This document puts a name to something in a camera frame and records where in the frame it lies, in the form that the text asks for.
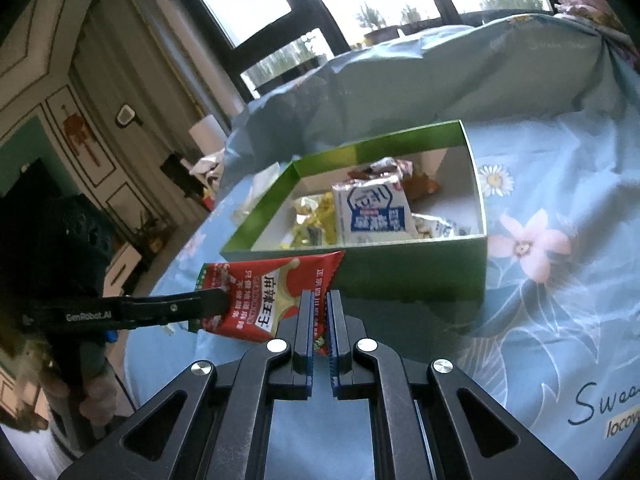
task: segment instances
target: light blue bedsheet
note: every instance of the light blue bedsheet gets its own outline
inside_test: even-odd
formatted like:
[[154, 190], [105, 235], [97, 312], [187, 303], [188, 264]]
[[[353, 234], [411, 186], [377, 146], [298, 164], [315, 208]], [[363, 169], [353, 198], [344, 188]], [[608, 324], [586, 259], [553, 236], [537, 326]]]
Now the light blue bedsheet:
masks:
[[[200, 266], [221, 260], [255, 171], [462, 119], [486, 191], [484, 304], [346, 307], [407, 357], [455, 360], [581, 480], [599, 478], [640, 410], [639, 89], [603, 37], [549, 16], [447, 27], [340, 56], [238, 117], [224, 200], [154, 293], [192, 290]], [[138, 329], [129, 383], [145, 402], [193, 360], [222, 363], [246, 348], [202, 331]], [[317, 356], [311, 401], [277, 404], [267, 478], [373, 478], [366, 404], [332, 399], [327, 373]]]

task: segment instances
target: snack package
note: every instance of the snack package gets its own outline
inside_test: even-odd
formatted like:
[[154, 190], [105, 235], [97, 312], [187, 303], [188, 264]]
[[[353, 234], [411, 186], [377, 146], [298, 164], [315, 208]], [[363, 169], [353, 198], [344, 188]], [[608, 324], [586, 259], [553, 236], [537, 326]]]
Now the snack package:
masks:
[[334, 197], [330, 191], [303, 196], [294, 201], [296, 223], [290, 247], [319, 247], [335, 245]]
[[333, 184], [338, 240], [346, 244], [418, 237], [397, 174]]
[[354, 180], [372, 180], [397, 173], [401, 180], [414, 174], [414, 164], [410, 160], [401, 160], [386, 156], [369, 164], [364, 170], [351, 170], [347, 174]]
[[189, 170], [189, 174], [195, 176], [204, 186], [202, 202], [213, 211], [216, 206], [216, 195], [220, 190], [220, 179], [225, 171], [225, 150], [203, 156]]
[[419, 238], [451, 238], [458, 234], [456, 224], [438, 216], [412, 213]]
[[263, 342], [281, 319], [295, 316], [303, 290], [315, 292], [314, 350], [324, 348], [324, 295], [344, 251], [254, 262], [205, 264], [196, 290], [220, 287], [231, 295], [224, 316], [202, 320], [207, 332]]
[[436, 193], [440, 186], [425, 173], [414, 170], [414, 164], [410, 160], [386, 156], [369, 164], [364, 170], [351, 170], [347, 174], [354, 180], [372, 180], [397, 174], [402, 181], [404, 194], [409, 202], [420, 200], [430, 194]]

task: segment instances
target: red snack bag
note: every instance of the red snack bag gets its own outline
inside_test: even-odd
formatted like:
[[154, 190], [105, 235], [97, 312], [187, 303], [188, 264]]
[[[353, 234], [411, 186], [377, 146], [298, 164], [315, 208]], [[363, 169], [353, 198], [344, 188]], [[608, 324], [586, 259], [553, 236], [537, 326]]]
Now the red snack bag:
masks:
[[223, 316], [202, 320], [214, 334], [263, 342], [276, 335], [281, 319], [295, 316], [303, 290], [316, 294], [314, 350], [324, 348], [324, 295], [344, 251], [274, 260], [205, 264], [196, 290], [221, 287], [231, 295]]

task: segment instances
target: green box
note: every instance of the green box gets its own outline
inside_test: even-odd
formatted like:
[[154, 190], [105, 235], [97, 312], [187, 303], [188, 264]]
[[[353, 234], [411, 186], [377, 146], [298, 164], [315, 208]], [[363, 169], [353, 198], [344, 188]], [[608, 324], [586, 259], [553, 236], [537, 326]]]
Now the green box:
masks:
[[[320, 248], [281, 247], [282, 233], [293, 225], [293, 199], [331, 189], [332, 182], [345, 179], [348, 169], [384, 156], [408, 158], [423, 168], [431, 168], [425, 173], [436, 178], [440, 191], [418, 204], [421, 210], [417, 212], [449, 216], [459, 226], [468, 221], [470, 234]], [[236, 262], [338, 250], [344, 250], [345, 255], [332, 287], [347, 297], [482, 301], [486, 219], [476, 166], [460, 121], [374, 137], [290, 163], [221, 254]]]

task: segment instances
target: pink flower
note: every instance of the pink flower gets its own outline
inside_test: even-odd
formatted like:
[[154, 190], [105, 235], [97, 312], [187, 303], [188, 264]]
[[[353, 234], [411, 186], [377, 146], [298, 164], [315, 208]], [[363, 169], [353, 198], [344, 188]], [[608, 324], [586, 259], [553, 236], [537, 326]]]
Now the pink flower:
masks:
[[513, 238], [489, 236], [489, 256], [519, 260], [527, 276], [537, 283], [546, 283], [551, 272], [551, 261], [546, 252], [571, 252], [567, 235], [556, 229], [547, 229], [546, 222], [544, 209], [533, 215], [524, 227], [516, 219], [503, 214], [500, 223]]
[[196, 232], [190, 240], [184, 245], [180, 253], [178, 254], [178, 261], [183, 262], [189, 258], [193, 258], [198, 248], [202, 245], [207, 235], [200, 232]]

